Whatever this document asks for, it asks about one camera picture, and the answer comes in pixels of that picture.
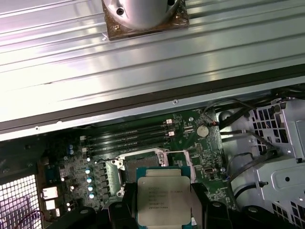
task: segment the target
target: capacitor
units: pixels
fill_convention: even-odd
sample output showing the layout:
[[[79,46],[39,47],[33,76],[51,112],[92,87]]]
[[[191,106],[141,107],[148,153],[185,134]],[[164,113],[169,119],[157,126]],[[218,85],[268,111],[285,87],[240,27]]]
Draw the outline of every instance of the capacitor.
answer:
[[[68,179],[69,179],[68,177],[62,177],[61,181],[64,182],[64,181],[67,181]]]
[[[92,192],[92,193],[89,194],[89,198],[90,198],[90,199],[93,199],[94,197],[95,197],[95,193],[94,193],[94,192]]]
[[[71,200],[71,201],[69,201],[69,202],[67,203],[67,207],[70,207],[72,204],[74,204],[74,201],[73,201],[73,200]]]
[[[85,174],[90,174],[90,172],[91,172],[91,170],[90,170],[89,168],[87,168],[87,169],[85,170]]]
[[[91,183],[93,181],[92,177],[87,178],[87,183]]]
[[[88,191],[89,191],[89,192],[92,192],[93,189],[94,189],[94,186],[93,186],[93,185],[89,185],[89,186],[88,186]]]

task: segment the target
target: cable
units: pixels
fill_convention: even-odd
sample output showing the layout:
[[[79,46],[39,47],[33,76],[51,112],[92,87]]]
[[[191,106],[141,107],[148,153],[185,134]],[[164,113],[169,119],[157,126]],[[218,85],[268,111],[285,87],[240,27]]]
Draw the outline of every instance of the cable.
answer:
[[[248,169],[272,158],[274,156],[273,150],[266,152],[265,154],[257,157],[253,161],[248,162],[243,167],[239,168],[236,172],[229,176],[229,181],[232,182],[235,178],[241,175],[243,172],[247,171]]]
[[[29,214],[25,215],[25,216],[19,221],[19,223],[14,227],[14,229],[18,229],[19,226],[23,223],[23,221],[25,221],[29,216],[31,216],[33,213],[36,213],[36,212],[39,212],[39,213],[41,214],[43,220],[46,221],[43,211],[34,210],[34,211],[31,211]]]
[[[238,134],[244,134],[244,133],[252,135],[257,140],[259,140],[261,143],[265,144],[267,146],[267,148],[273,148],[273,145],[270,142],[265,140],[263,137],[260,137],[256,133],[253,133],[250,130],[235,130],[235,131],[229,131],[229,132],[220,132],[221,135],[238,135]]]
[[[244,116],[246,113],[249,113],[252,109],[249,107],[241,108],[239,111],[234,113],[232,116],[226,118],[225,120],[221,121],[219,124],[219,130],[222,130],[226,128],[227,126],[230,126],[232,123],[237,121],[240,117]]]
[[[243,188],[241,188],[240,190],[238,190],[238,192],[234,195],[234,198],[237,199],[243,192],[249,190],[249,189],[253,189],[253,188],[256,188],[256,184],[253,183],[251,185],[247,185]]]
[[[234,155],[234,156],[232,156],[232,157],[230,158],[230,160],[228,161],[227,170],[226,170],[227,176],[230,175],[229,169],[230,169],[230,164],[232,163],[232,161],[233,161],[235,158],[239,157],[239,156],[246,156],[246,155],[250,155],[251,158],[252,158],[252,160],[254,160],[253,154],[252,154],[252,153],[249,153],[249,152],[247,152],[247,153],[242,153],[242,154],[236,154],[236,155]]]
[[[238,99],[232,98],[232,99],[222,99],[222,100],[218,100],[218,101],[215,101],[215,102],[211,103],[210,105],[208,105],[207,107],[205,107],[205,109],[203,110],[203,113],[205,114],[206,111],[207,111],[208,109],[210,109],[211,107],[213,107],[213,106],[215,106],[215,105],[217,105],[217,104],[219,104],[219,103],[223,103],[223,102],[227,102],[227,101],[236,101],[236,102],[238,102],[238,103],[240,103],[240,104],[242,104],[242,105],[244,105],[244,106],[249,107],[251,110],[255,110],[255,109],[256,109],[255,106],[252,106],[252,105],[250,105],[250,104],[248,104],[248,103],[242,102],[242,101],[240,101],[240,100],[238,100]]]
[[[234,192],[232,190],[232,185],[231,185],[231,182],[237,178],[239,175],[241,175],[243,172],[247,171],[248,169],[272,158],[274,156],[274,152],[273,151],[268,151],[266,152],[264,155],[261,155],[259,156],[258,158],[254,159],[253,161],[245,164],[243,167],[241,167],[240,169],[238,169],[235,173],[233,173],[231,176],[228,176],[228,180],[226,182],[226,185],[227,185],[227,192],[228,192],[228,195],[230,197],[230,199],[234,202],[235,206],[236,206],[236,209],[238,211],[240,211],[240,208],[238,206],[238,203],[236,201],[236,198],[234,197]]]

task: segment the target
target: screw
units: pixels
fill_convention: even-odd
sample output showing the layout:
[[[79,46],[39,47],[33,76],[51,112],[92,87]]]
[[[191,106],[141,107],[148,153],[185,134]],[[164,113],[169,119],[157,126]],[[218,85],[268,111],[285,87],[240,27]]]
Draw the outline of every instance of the screw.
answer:
[[[258,212],[258,210],[256,208],[253,208],[253,207],[249,207],[248,211],[253,212],[253,213],[257,213]]]
[[[221,207],[221,204],[219,202],[214,202],[213,206],[219,208],[219,207]]]

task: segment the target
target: black cable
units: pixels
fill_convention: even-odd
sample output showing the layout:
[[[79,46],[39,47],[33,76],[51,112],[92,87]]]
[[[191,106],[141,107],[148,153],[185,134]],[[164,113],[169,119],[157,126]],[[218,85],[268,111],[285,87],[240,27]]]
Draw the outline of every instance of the black cable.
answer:
[[[234,160],[235,158],[239,157],[239,156],[246,156],[246,155],[250,155],[250,157],[252,158],[252,160],[254,160],[253,154],[252,154],[252,153],[249,153],[249,152],[247,152],[247,153],[242,153],[242,154],[236,154],[236,155],[233,155],[233,156],[230,158],[230,160],[228,161],[228,164],[227,164],[227,170],[226,170],[227,176],[230,175],[229,169],[230,169],[230,164],[233,162],[233,160]]]
[[[256,133],[253,133],[250,130],[234,130],[234,131],[229,131],[229,132],[220,132],[221,135],[237,135],[237,134],[249,134],[252,135],[253,137],[255,137],[256,139],[258,139],[261,143],[265,144],[268,148],[273,148],[273,145],[268,142],[267,140],[265,140],[263,137],[260,137],[259,135],[257,135]]]
[[[237,121],[240,117],[242,117],[244,114],[248,113],[249,111],[251,111],[251,108],[249,108],[249,107],[244,107],[244,108],[240,109],[239,111],[234,113],[232,116],[230,116],[230,117],[226,118],[225,120],[223,120],[222,122],[220,122],[219,130],[222,130],[222,129],[226,128],[227,126],[230,126],[232,123]]]
[[[256,109],[255,106],[249,104],[248,102],[243,102],[243,101],[240,101],[240,100],[238,100],[238,99],[229,98],[229,99],[217,100],[217,101],[211,103],[210,105],[208,105],[208,106],[203,110],[203,113],[205,114],[206,111],[207,111],[208,109],[210,109],[211,107],[214,107],[215,105],[217,105],[217,104],[219,104],[219,103],[223,103],[223,102],[227,102],[227,101],[236,101],[236,102],[238,102],[238,103],[240,103],[240,104],[242,104],[242,105],[244,105],[244,106],[246,106],[246,107],[249,107],[251,110],[255,110],[255,109]]]
[[[253,183],[251,185],[247,185],[243,188],[241,188],[240,190],[238,190],[238,192],[234,195],[234,198],[237,199],[243,192],[249,190],[249,189],[253,189],[253,188],[256,188],[256,184]]]
[[[241,175],[243,172],[247,171],[248,169],[272,158],[274,156],[274,153],[273,151],[268,151],[266,152],[264,155],[261,155],[259,156],[258,158],[254,159],[253,161],[245,164],[243,167],[241,167],[240,169],[238,169],[235,173],[233,173],[231,176],[228,177],[228,180],[226,182],[226,185],[227,185],[227,193],[230,197],[230,199],[233,201],[233,203],[235,204],[236,206],[236,209],[238,211],[240,211],[240,208],[238,206],[238,203],[236,201],[236,198],[234,197],[234,192],[233,192],[233,189],[232,189],[232,185],[231,185],[231,182],[237,178],[239,175]]]
[[[250,161],[249,163],[245,164],[243,167],[239,168],[236,172],[234,172],[232,175],[229,176],[229,181],[232,182],[235,178],[237,178],[239,175],[241,175],[243,172],[247,171],[248,169],[272,158],[274,156],[273,150],[270,150],[266,152],[265,154],[257,157],[253,161]]]

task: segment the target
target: ribbed metal panel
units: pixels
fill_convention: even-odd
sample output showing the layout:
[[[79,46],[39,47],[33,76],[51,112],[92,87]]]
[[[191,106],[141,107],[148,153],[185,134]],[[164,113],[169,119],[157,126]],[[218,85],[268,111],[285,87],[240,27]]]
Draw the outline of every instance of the ribbed metal panel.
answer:
[[[304,0],[189,0],[188,29],[116,42],[101,0],[0,5],[0,122],[305,63]]]

